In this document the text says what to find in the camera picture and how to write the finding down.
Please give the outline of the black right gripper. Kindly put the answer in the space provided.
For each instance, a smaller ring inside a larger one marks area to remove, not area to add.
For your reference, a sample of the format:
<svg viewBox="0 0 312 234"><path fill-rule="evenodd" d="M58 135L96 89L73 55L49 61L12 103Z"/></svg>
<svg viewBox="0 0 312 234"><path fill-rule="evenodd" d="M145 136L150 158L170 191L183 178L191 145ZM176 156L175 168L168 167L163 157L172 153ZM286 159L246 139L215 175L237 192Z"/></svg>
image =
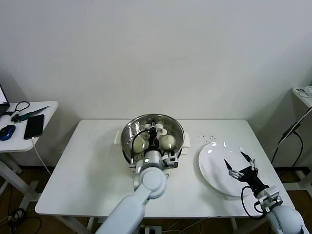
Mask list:
<svg viewBox="0 0 312 234"><path fill-rule="evenodd" d="M257 176L258 168L256 167L255 159L252 159L248 154L244 152L241 152L241 154L247 160L249 166L240 171L236 171L226 160L224 160L228 169L228 173L231 177L238 179L240 182L246 182L250 186L253 195L257 196L261 191L269 188L269 186L264 184Z"/></svg>

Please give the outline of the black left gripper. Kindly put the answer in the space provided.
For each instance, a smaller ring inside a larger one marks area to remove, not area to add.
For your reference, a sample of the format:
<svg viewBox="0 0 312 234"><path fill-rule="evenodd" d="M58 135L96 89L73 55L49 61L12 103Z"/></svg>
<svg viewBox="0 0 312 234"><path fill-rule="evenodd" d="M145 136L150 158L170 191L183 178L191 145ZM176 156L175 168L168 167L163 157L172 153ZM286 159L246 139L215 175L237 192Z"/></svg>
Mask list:
<svg viewBox="0 0 312 234"><path fill-rule="evenodd" d="M159 141L157 139L157 133L162 134L163 132L163 125L162 124L156 124L155 129L152 129L152 124L145 124L145 130L149 133L149 148L159 148Z"/></svg>

